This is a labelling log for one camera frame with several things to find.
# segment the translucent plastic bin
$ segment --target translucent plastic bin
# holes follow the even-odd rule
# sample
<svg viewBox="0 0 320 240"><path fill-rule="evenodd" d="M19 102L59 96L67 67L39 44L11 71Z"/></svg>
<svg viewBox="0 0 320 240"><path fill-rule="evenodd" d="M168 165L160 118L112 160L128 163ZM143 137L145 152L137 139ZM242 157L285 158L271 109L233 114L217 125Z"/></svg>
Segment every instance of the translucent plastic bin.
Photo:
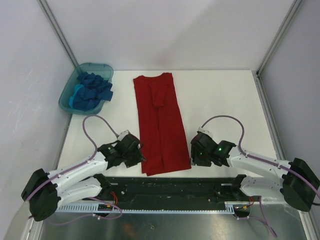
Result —
<svg viewBox="0 0 320 240"><path fill-rule="evenodd" d="M80 114L80 115L98 114L104 105L104 100L101 100L98 106L88 111L73 109L69 106L69 99L74 94L75 86L77 84L80 84L79 80L77 80L77 77L84 72L88 72L89 74L94 73L95 75L100 75L101 77L103 77L105 81L109 81L109 83L112 82L112 76L114 74L113 68L107 64L87 62L79 65L73 71L72 75L70 76L68 82L66 83L61 93L61 96L59 98L59 106L64 111L71 114Z"/></svg>

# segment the wire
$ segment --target wire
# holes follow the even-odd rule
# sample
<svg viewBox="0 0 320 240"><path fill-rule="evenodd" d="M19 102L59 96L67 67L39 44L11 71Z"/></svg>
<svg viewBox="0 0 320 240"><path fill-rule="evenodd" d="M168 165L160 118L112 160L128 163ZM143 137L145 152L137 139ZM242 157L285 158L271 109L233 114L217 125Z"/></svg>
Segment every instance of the wire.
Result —
<svg viewBox="0 0 320 240"><path fill-rule="evenodd" d="M254 200L254 198L252 196L249 197L249 200L250 200L250 202L252 202L249 205L249 207L251 207L255 203L255 200Z"/></svg>
<svg viewBox="0 0 320 240"><path fill-rule="evenodd" d="M116 195L116 193L114 191L111 192L111 194L113 195L113 199L115 199L115 204L118 204L118 197Z"/></svg>
<svg viewBox="0 0 320 240"><path fill-rule="evenodd" d="M260 200L259 200L260 209L261 209L262 216L264 219L257 217L257 216L238 217L236 214L234 214L234 216L236 217L237 220L249 220L249 219L258 220L267 226L267 228L269 229L269 231L271 232L271 234L273 235L274 238L278 238L276 231L270 226L270 223L265 215L265 210L262 205L262 197L260 196L259 198L260 198Z"/></svg>
<svg viewBox="0 0 320 240"><path fill-rule="evenodd" d="M286 166L282 166L280 164L277 164L275 162L272 162L272 161L269 161L269 160L266 160L264 158L261 158L261 157L258 157L258 156L254 156L254 155L251 155L251 154L246 154L246 152L242 149L241 147L241 143L242 143L242 140L244 139L244 136L245 136L245 127L244 125L241 123L241 121L239 121L237 118L233 117L233 116L229 116L229 115L217 115L217 116L213 116L211 118L209 118L207 121L205 121L205 123L201 126L202 128L208 123L210 122L211 120L213 119L217 119L217 118L229 118L229 119L233 119L235 120L236 122L238 122L241 126L241 129L242 129L242 133L241 133L241 136L240 136L240 139L239 139L239 143L238 143L238 149L239 151L246 157L248 158L251 158L251 159L255 159L255 160L258 160L260 162L263 162L263 163L266 163L266 164L270 164L270 165L273 165L277 168L281 168L283 170L286 170L287 172L297 176L299 179L301 179L305 184L307 184L314 192L315 194L318 196L318 198L320 198L320 192L307 180L305 179L303 176L301 176L299 173L297 173L296 171L293 171L291 170L290 168L286 167Z"/></svg>
<svg viewBox="0 0 320 240"><path fill-rule="evenodd" d="M95 114L94 114L94 115L88 115L88 116L86 116L86 117L83 119L83 121L82 121L82 130L83 130L83 132L84 132L84 135L89 139L89 141L90 141L90 142L93 144L93 146L94 146L94 152L93 152L92 156L89 157L88 160L86 160L86 161L84 161L84 162L81 162L81 163L79 163L79 164L77 164L77 165L75 165L75 166L73 166L73 167L71 167L71 168L68 168L68 169L60 172L59 174L54 175L53 177L49 178L48 180L44 181L44 182L43 182L42 184L40 184L35 190L33 190L33 192L26 198L26 200L25 200L26 202L29 202L30 199L31 199L40 189L42 189L45 185L47 185L48 183L50 183L52 180L56 179L59 175L66 174L66 173L68 173L68 172L70 172L70 171L72 171L72 170L74 170L74 169L77 169L77 168L79 168L79 167L87 164L88 161L92 160L92 159L96 156L96 154L97 154L97 152L98 152L98 146L97 146L97 144L95 143L95 141L88 135L87 130L86 130L86 126L85 126L86 120L87 120L88 118L91 118L91 117L97 117L97 118L103 120L103 121L107 124L107 126L110 128L110 130L113 132L113 134L118 138L119 134L117 134L117 133L115 132L115 130L110 126L110 124L107 122L107 120L105 120L102 116L95 115Z"/></svg>
<svg viewBox="0 0 320 240"><path fill-rule="evenodd" d="M273 228L270 226L270 223L269 223L269 221L268 221L268 219L267 219L267 217L266 217L265 210L264 210L264 207L263 207L263 205L262 205L262 196L260 196L260 198L259 198L259 205L260 205L260 209L261 209L261 212L262 212L262 216L263 216L263 218L264 218L264 221L265 221L266 225L268 226L268 229L270 230L270 232L272 233L272 235L273 235L275 238L277 238L276 232L275 232L275 231L273 230Z"/></svg>
<svg viewBox="0 0 320 240"><path fill-rule="evenodd" d="M95 197L89 197L89 199L91 200L95 200L95 201L98 201L100 203L103 203L105 205L110 205L112 207L114 207L115 209L119 210L120 214L117 215L117 216L114 216L114 217L105 217L105 216L100 216L100 215L97 215L97 214L94 214L94 213L89 213L89 214L84 214L84 215L81 215L81 216L78 216L70 221L66 221L66 222L61 222L61 223L55 223L55 222L51 222L49 219L47 220L49 224L51 225L54 225L54 226L63 226L63 225L67 225L67 224L71 224L79 219L82 219L82 218L86 218L86 217L96 217L99 219L105 219L105 220L112 220L112 219L118 219L122 216L123 212L122 212L122 209L112 203L109 203L107 201L103 201L103 200L100 200L100 199L97 199Z"/></svg>
<svg viewBox="0 0 320 240"><path fill-rule="evenodd" d="M113 194L112 194L112 196L113 196L113 204L116 204L116 197Z"/></svg>
<svg viewBox="0 0 320 240"><path fill-rule="evenodd" d="M235 206L234 209L247 209L247 208L250 208L255 203L255 200L254 200L254 198L252 196L249 196L249 201L250 201L250 203L248 205Z"/></svg>

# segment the white enclosure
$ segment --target white enclosure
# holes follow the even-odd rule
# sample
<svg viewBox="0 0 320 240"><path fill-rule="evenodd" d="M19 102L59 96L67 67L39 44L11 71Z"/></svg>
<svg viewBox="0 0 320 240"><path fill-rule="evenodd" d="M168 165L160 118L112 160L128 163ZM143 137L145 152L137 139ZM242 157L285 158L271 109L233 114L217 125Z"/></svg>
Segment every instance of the white enclosure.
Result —
<svg viewBox="0 0 320 240"><path fill-rule="evenodd" d="M0 32L3 239L30 175L54 166L69 119L57 103L73 66L36 1L2 3Z"/></svg>
<svg viewBox="0 0 320 240"><path fill-rule="evenodd" d="M306 1L262 74L283 149L319 176L320 1ZM320 209L314 206L320 224Z"/></svg>
<svg viewBox="0 0 320 240"><path fill-rule="evenodd" d="M256 70L293 0L48 0L78 62Z"/></svg>

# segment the blue towel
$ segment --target blue towel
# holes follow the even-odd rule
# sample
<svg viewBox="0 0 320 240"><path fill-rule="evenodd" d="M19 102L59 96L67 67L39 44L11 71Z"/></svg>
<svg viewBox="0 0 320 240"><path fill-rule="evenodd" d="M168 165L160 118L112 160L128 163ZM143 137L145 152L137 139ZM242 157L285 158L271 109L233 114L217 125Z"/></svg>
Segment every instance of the blue towel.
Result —
<svg viewBox="0 0 320 240"><path fill-rule="evenodd" d="M71 108L88 111L98 106L100 100L111 101L112 83L104 80L100 75L83 72L77 79L81 84L74 87L73 96L69 100Z"/></svg>

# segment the metal base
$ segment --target metal base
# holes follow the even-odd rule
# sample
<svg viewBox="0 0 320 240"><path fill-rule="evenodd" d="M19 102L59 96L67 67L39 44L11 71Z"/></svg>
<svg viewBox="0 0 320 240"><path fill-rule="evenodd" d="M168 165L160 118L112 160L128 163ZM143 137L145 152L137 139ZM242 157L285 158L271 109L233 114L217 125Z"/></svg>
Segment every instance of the metal base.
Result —
<svg viewBox="0 0 320 240"><path fill-rule="evenodd" d="M306 240L299 214L284 205L266 205L265 212L281 240ZM55 213L53 223L83 213ZM251 215L262 217L258 204ZM124 214L115 220L86 217L53 226L44 222L41 240L274 240L267 227L254 219L238 221L230 214Z"/></svg>

